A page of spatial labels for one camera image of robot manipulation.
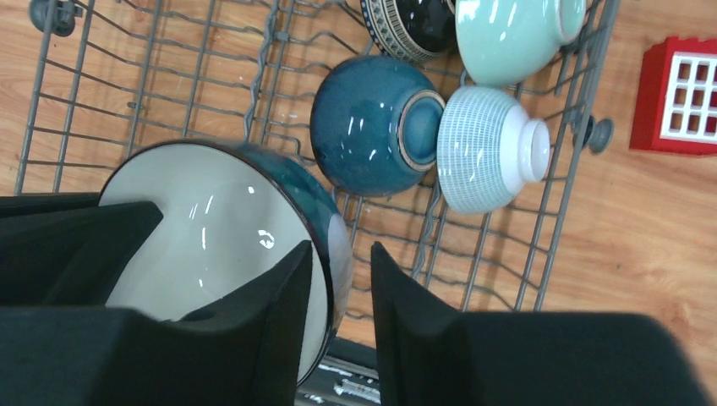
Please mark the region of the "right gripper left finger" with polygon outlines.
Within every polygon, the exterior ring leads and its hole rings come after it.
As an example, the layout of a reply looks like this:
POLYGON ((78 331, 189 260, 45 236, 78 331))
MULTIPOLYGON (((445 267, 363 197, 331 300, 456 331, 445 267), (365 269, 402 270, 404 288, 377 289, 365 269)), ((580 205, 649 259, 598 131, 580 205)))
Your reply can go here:
POLYGON ((312 245, 179 321, 101 307, 1 312, 4 405, 291 405, 312 245))

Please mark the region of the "teal white dotted bowl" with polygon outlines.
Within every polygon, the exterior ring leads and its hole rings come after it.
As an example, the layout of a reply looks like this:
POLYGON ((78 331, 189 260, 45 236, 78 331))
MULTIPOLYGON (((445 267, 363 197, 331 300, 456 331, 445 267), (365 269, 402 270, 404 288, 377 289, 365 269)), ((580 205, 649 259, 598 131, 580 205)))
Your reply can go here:
POLYGON ((118 167, 101 206, 149 201, 162 220, 129 259, 107 305, 176 321, 313 246, 298 382, 314 371, 348 307, 353 248, 331 195, 294 160, 260 145, 175 140, 118 167))

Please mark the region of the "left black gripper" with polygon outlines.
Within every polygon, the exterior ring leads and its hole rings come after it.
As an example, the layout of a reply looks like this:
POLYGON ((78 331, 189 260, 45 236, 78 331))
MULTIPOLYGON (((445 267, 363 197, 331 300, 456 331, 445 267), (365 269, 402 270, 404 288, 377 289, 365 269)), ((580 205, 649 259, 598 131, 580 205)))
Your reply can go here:
POLYGON ((1 198, 1 305, 103 305, 163 219, 150 201, 97 193, 1 198))

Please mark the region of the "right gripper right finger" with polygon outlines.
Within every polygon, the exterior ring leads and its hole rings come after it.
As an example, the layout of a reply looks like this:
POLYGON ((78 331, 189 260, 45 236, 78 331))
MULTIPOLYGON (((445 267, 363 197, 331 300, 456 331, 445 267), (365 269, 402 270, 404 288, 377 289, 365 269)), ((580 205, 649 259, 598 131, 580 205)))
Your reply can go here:
POLYGON ((708 405, 675 338, 625 312, 457 310, 370 256, 384 405, 708 405))

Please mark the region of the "dark teal glazed bowl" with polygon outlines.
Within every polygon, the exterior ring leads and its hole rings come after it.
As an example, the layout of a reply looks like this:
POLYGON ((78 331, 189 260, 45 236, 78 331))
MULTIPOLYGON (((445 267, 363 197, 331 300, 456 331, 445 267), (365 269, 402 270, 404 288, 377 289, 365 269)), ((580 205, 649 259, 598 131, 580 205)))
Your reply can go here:
POLYGON ((349 58, 321 82, 309 120, 315 160, 331 184, 382 197, 412 188, 436 163, 446 102, 401 60, 349 58))

